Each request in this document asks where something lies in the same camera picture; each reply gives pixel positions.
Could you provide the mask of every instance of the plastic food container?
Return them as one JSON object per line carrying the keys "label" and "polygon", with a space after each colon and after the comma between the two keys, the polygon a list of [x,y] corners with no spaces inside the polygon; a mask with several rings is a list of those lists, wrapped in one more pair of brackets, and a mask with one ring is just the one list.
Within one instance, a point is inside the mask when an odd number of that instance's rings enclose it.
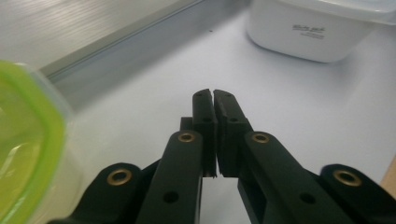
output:
{"label": "plastic food container", "polygon": [[396,0],[253,0],[247,32],[264,48],[330,63],[377,23],[396,23]]}
{"label": "plastic food container", "polygon": [[81,173],[65,150],[69,111],[40,74],[0,61],[0,223],[72,212]]}

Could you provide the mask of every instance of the white plastic container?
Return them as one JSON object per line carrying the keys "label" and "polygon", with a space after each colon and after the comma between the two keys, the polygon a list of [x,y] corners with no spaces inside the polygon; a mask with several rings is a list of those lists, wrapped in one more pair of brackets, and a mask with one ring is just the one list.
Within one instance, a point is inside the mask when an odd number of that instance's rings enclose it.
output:
{"label": "white plastic container", "polygon": [[253,0],[247,32],[264,48],[331,63],[377,23],[396,23],[396,0]]}

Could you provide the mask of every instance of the container lid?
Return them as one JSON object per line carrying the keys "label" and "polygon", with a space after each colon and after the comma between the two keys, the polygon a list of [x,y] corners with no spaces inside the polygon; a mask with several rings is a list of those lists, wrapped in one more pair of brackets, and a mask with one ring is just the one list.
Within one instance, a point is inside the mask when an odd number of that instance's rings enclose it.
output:
{"label": "container lid", "polygon": [[35,76],[0,61],[0,223],[26,223],[62,155],[63,112]]}
{"label": "container lid", "polygon": [[359,21],[396,25],[396,0],[279,0]]}

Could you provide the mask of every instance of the green plastic lid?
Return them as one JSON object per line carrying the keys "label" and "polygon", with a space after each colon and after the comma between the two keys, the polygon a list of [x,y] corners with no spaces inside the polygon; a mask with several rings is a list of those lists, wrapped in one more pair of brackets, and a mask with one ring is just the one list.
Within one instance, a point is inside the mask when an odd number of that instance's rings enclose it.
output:
{"label": "green plastic lid", "polygon": [[62,155],[65,120],[23,66],[0,61],[0,223],[26,223]]}

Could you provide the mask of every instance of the screw hole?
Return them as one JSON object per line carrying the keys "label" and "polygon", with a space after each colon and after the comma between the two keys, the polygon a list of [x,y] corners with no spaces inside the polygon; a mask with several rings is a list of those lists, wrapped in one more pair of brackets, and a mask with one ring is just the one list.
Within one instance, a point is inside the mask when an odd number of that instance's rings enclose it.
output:
{"label": "screw hole", "polygon": [[174,191],[169,191],[163,195],[163,201],[166,203],[175,203],[178,201],[178,194]]}
{"label": "screw hole", "polygon": [[300,194],[300,199],[305,202],[305,203],[309,203],[309,204],[313,204],[315,203],[317,200],[315,199],[314,196],[312,196],[309,193],[302,193]]}
{"label": "screw hole", "polygon": [[194,139],[195,136],[191,133],[182,133],[178,136],[180,142],[192,142]]}
{"label": "screw hole", "polygon": [[270,137],[268,137],[266,134],[263,133],[256,133],[253,134],[253,140],[258,142],[258,143],[267,143],[270,141]]}
{"label": "screw hole", "polygon": [[361,179],[346,170],[336,170],[332,173],[336,180],[340,181],[341,183],[348,185],[350,187],[358,187],[361,185]]}
{"label": "screw hole", "polygon": [[131,180],[131,178],[132,178],[131,171],[124,168],[120,168],[111,172],[107,176],[107,184],[112,186],[120,186],[127,183],[129,180]]}

